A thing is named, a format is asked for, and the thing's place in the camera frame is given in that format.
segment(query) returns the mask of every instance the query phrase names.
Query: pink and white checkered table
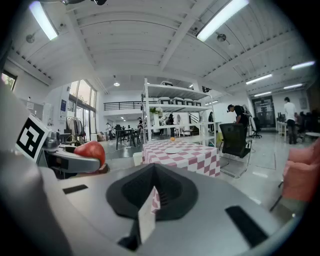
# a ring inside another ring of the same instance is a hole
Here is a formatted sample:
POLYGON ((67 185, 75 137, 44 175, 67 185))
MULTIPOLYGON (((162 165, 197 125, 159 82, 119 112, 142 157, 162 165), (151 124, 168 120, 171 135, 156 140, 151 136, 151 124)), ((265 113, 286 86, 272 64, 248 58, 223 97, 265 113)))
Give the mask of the pink and white checkered table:
POLYGON ((185 141, 144 144, 142 159, 146 164, 155 163, 183 168, 209 177, 216 177, 220 174, 220 160, 216 147, 185 141), (165 152, 168 148, 177 148, 181 151, 168 154, 165 152))

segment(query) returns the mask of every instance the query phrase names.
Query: ceiling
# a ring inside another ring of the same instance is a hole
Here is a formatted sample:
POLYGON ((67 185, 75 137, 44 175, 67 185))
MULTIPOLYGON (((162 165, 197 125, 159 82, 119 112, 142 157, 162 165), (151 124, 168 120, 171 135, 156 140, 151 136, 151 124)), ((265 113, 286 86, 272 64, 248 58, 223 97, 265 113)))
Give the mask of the ceiling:
POLYGON ((59 36, 49 41, 27 9, 12 33, 9 60, 23 65, 52 88, 93 79, 105 93, 141 90, 144 78, 188 87, 192 83, 221 94, 249 95, 312 84, 314 66, 291 70, 313 60, 290 20, 267 0, 250 3, 205 42, 196 33, 228 0, 86 0, 65 6, 44 4, 59 36), (35 41, 28 43, 27 35, 35 41), (219 42, 218 34, 226 40, 219 42), (246 81, 272 73, 271 78, 246 81), (113 86, 114 76, 120 83, 113 86))

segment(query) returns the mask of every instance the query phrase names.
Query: man in black shirt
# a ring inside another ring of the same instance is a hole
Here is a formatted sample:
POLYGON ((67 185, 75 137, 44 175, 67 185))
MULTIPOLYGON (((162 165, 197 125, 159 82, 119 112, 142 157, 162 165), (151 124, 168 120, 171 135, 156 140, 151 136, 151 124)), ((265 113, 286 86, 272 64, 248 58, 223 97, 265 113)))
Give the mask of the man in black shirt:
POLYGON ((249 124, 249 119, 245 115, 245 112, 243 111, 243 108, 239 105, 232 105, 230 104, 228 106, 228 111, 227 112, 234 112, 236 113, 236 124, 242 124, 244 128, 244 138, 247 137, 247 130, 248 130, 248 124, 249 124))

